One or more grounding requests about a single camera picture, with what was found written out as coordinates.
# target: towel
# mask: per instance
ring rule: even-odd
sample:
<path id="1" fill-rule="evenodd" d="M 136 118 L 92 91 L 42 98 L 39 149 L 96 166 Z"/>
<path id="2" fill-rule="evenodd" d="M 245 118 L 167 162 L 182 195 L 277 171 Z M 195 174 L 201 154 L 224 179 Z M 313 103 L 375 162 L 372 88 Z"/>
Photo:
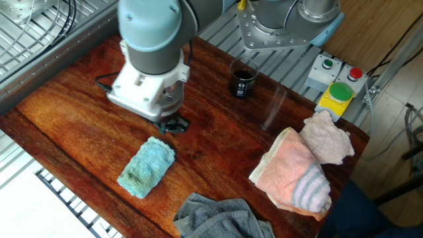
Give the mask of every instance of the towel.
<path id="1" fill-rule="evenodd" d="M 126 165 L 118 183 L 132 196 L 145 198 L 173 161 L 174 151 L 162 141 L 150 137 Z"/>
<path id="2" fill-rule="evenodd" d="M 298 133 L 285 129 L 265 153 L 249 179 L 278 207 L 318 221 L 332 200 L 329 182 Z"/>
<path id="3" fill-rule="evenodd" d="M 269 222 L 258 221 L 243 199 L 216 202 L 192 193 L 173 218 L 181 238 L 275 238 Z"/>
<path id="4" fill-rule="evenodd" d="M 350 138 L 333 124 L 328 111 L 316 112 L 304 123 L 299 136 L 320 164 L 340 165 L 343 158 L 354 155 Z"/>

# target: blue towel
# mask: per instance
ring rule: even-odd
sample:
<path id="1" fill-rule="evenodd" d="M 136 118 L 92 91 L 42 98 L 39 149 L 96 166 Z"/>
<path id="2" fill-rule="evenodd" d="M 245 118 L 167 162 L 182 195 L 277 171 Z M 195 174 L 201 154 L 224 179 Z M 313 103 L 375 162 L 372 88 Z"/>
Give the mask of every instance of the blue towel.
<path id="1" fill-rule="evenodd" d="M 174 151 L 162 141 L 150 137 L 126 165 L 118 183 L 132 196 L 145 198 L 160 182 L 173 161 Z"/>

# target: gray towel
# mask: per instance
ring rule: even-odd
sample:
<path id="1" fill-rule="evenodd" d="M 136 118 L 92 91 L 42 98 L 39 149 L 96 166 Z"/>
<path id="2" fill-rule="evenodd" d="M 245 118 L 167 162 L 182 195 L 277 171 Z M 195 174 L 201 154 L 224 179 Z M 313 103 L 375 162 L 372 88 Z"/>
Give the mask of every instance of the gray towel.
<path id="1" fill-rule="evenodd" d="M 257 221 L 243 199 L 216 202 L 192 193 L 173 218 L 181 238 L 275 238 L 269 222 Z"/>

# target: pink towel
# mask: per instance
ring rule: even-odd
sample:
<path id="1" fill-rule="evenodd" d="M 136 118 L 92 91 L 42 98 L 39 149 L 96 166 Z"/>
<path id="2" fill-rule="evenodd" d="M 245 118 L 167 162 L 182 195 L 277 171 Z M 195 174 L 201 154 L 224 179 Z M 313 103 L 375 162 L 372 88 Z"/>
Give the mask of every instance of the pink towel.
<path id="1" fill-rule="evenodd" d="M 332 204 L 321 166 L 292 128 L 276 138 L 249 178 L 281 209 L 320 220 Z"/>

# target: wooden table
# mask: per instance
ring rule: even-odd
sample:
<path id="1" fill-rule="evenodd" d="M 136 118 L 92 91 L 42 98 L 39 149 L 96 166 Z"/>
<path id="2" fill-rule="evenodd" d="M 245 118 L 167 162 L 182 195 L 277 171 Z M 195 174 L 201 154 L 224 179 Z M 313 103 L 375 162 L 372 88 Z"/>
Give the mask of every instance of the wooden table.
<path id="1" fill-rule="evenodd" d="M 119 41 L 111 36 L 33 92 L 0 118 L 0 129 L 125 237 L 178 237 L 172 218 L 192 192 L 245 199 L 258 219 L 272 223 L 277 238 L 316 236 L 323 221 L 277 209 L 248 180 L 283 129 L 302 129 L 314 103 L 261 74 L 253 96 L 232 97 L 233 58 L 197 38 L 180 109 L 191 125 L 185 134 L 163 136 L 95 85 L 96 76 L 122 68 Z M 337 126 L 350 132 L 356 154 L 343 165 L 323 165 L 334 202 L 369 139 L 349 122 Z M 169 144 L 176 160 L 140 200 L 116 179 L 150 136 Z"/>

